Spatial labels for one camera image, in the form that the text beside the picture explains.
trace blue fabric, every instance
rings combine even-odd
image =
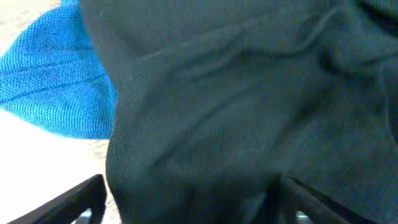
[[[109,139],[116,100],[78,0],[45,13],[0,58],[0,108],[52,133]]]

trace black fabric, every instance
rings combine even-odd
[[[123,223],[247,223],[280,175],[392,223],[397,5],[81,0],[119,92],[106,172]]]

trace dark gray cloth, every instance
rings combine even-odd
[[[391,223],[397,6],[81,0],[119,92],[106,165],[123,222],[242,223],[287,175]]]

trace blue cloth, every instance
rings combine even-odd
[[[116,100],[78,0],[45,13],[0,58],[0,108],[51,133],[109,139]]]

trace clothing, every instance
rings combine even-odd
[[[397,6],[82,0],[119,93],[106,173],[123,223],[243,223],[280,175],[392,223]]]
[[[78,0],[61,1],[0,57],[0,109],[51,133],[109,139],[117,97]]]

